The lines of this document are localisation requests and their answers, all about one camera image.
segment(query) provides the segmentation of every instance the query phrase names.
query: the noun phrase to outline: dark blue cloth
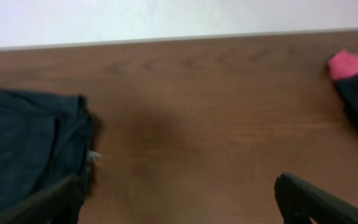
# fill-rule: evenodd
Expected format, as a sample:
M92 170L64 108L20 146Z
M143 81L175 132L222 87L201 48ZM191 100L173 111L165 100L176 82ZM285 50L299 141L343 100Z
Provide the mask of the dark blue cloth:
M91 127L83 97L0 90L0 212L70 174L87 188Z

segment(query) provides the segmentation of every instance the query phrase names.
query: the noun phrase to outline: pink garment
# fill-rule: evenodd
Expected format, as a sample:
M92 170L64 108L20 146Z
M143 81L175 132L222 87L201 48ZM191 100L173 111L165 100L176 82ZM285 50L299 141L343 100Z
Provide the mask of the pink garment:
M358 55L343 50L329 60L328 65L332 80L350 78L358 74Z

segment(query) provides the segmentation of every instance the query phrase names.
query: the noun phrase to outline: wood grain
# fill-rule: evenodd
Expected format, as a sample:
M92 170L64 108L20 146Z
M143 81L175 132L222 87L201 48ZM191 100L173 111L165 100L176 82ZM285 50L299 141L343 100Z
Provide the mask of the wood grain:
M324 69L358 31L0 52L0 88L102 122L80 223L282 223L289 171L358 206L358 132Z

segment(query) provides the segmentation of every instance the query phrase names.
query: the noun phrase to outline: white wall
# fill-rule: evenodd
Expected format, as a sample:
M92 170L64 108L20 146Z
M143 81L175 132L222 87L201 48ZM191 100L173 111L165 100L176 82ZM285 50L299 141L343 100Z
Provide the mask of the white wall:
M358 0L0 0L0 47L358 27Z

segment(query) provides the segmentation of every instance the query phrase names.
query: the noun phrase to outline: wooden table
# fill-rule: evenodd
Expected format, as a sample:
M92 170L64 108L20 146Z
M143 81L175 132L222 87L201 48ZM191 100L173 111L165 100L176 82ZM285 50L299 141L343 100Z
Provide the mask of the wooden table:
M290 171L358 206L358 132L324 69L358 31L0 52L0 88L101 120L80 223L282 223Z

